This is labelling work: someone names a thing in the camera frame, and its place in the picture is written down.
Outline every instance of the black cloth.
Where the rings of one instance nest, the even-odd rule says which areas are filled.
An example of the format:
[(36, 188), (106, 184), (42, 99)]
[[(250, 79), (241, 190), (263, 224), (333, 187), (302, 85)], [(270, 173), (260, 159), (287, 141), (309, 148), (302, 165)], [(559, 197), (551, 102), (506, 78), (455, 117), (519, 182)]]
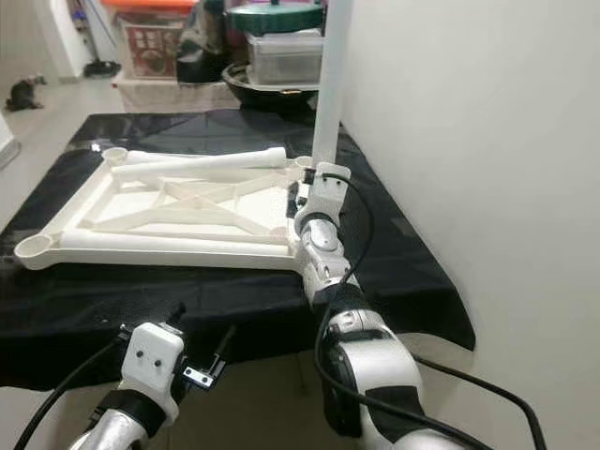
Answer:
[[(233, 323), (234, 361), (310, 348), (315, 319), (295, 273), (74, 263), (30, 271), (13, 249), (43, 228), (100, 164), (91, 146), (224, 154), (283, 145), (294, 158), (310, 153), (313, 122), (305, 112), (252, 110), (89, 116), (0, 235), (0, 385), (54, 387), (113, 338), (121, 323), (164, 321), (180, 303), (187, 307), (179, 324), (187, 354), (200, 367)], [(371, 305), (397, 332), (430, 333), (473, 349), (473, 328), (455, 287), (343, 129), (337, 163), (350, 167), (375, 208), (375, 239), (357, 271)], [(366, 215), (349, 192), (340, 233), (352, 261), (363, 243)], [(79, 384), (118, 379), (120, 358), (115, 354)]]

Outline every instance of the white pole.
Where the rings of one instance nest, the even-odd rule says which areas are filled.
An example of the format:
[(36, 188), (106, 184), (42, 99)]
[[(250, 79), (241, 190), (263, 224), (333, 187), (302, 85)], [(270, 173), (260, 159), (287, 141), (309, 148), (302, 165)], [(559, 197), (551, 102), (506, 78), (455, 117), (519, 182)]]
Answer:
[(353, 0), (329, 0), (328, 2), (317, 120), (312, 142), (312, 160), (315, 167), (322, 161), (336, 162), (344, 87), (343, 74), (353, 4)]

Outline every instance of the plastic container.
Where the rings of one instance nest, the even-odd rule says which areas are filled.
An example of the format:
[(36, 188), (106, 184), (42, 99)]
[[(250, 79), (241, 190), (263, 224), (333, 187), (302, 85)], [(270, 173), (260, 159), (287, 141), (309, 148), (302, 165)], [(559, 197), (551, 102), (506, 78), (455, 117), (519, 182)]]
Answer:
[(247, 35), (255, 84), (315, 84), (321, 74), (323, 37), (317, 29), (296, 33)]
[(197, 0), (102, 0), (127, 78), (174, 79), (177, 43)]

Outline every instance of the floor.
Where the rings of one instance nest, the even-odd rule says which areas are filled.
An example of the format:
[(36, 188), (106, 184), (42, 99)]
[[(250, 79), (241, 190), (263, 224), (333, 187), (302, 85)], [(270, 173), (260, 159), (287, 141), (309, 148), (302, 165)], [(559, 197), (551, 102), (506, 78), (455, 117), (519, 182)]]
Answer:
[[(0, 172), (0, 229), (36, 186), (68, 140), (91, 113), (121, 113), (110, 81), (41, 87), (45, 109), (6, 113), (21, 153)], [(80, 434), (89, 413), (110, 385), (69, 392), (43, 421), (29, 450), (63, 450)], [(0, 388), (0, 448), (12, 448), (48, 393)], [(151, 450), (198, 448), (350, 449), (327, 426), (321, 384), (311, 353), (230, 367), (209, 394), (192, 392), (172, 428), (162, 430)]]

